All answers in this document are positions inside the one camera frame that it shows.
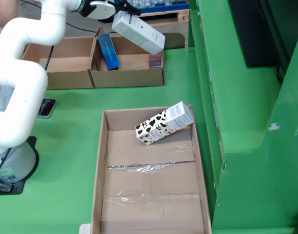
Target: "cow pattern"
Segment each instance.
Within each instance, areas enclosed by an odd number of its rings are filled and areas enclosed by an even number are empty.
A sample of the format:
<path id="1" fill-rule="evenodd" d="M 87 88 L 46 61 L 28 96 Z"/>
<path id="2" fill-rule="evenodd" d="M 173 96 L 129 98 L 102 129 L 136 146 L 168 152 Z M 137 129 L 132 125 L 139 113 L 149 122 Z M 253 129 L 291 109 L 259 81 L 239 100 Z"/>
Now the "cow pattern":
<path id="1" fill-rule="evenodd" d="M 150 136 L 149 133 L 151 131 L 158 131 L 162 137 L 154 138 Z M 175 127 L 169 127 L 167 125 L 166 110 L 136 126 L 137 138 L 141 139 L 146 145 L 154 143 L 175 131 Z"/>

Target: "smartphone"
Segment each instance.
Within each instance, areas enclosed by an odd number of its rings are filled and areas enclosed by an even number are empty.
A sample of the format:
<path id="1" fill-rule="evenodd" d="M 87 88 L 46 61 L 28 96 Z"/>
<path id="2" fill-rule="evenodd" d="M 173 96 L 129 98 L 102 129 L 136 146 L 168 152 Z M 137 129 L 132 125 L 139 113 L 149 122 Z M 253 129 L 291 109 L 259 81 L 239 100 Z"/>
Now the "smartphone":
<path id="1" fill-rule="evenodd" d="M 56 100 L 44 98 L 38 111 L 38 118 L 49 118 L 56 107 Z"/>

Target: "pallet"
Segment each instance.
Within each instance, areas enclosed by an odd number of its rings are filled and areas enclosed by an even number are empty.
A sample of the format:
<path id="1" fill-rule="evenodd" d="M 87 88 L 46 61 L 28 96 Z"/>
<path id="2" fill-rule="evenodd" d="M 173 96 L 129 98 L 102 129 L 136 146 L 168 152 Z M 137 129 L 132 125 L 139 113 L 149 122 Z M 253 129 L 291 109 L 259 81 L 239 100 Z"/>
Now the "pallet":
<path id="1" fill-rule="evenodd" d="M 143 13 L 139 18 L 152 27 L 174 26 L 189 23 L 189 10 Z"/>

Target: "cow print box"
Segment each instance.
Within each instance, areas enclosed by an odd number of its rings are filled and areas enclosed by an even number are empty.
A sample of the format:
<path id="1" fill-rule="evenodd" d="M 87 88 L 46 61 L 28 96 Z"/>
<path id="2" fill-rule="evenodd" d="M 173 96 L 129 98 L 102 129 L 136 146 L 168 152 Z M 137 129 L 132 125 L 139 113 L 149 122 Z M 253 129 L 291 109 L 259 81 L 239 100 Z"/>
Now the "cow print box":
<path id="1" fill-rule="evenodd" d="M 136 137 L 150 145 L 194 123 L 192 111 L 181 101 L 136 126 Z"/>

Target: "white box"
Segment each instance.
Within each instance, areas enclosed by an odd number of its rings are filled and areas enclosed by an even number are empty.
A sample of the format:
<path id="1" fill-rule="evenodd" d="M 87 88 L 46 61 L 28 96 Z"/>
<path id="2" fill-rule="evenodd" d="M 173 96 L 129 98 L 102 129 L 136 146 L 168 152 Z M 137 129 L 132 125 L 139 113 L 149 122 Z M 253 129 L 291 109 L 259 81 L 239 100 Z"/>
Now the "white box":
<path id="1" fill-rule="evenodd" d="M 192 110 L 182 101 L 135 127 L 136 137 L 150 145 L 194 123 Z"/>
<path id="2" fill-rule="evenodd" d="M 112 30 L 155 55 L 164 49 L 165 36 L 137 16 L 120 11 L 114 17 Z"/>

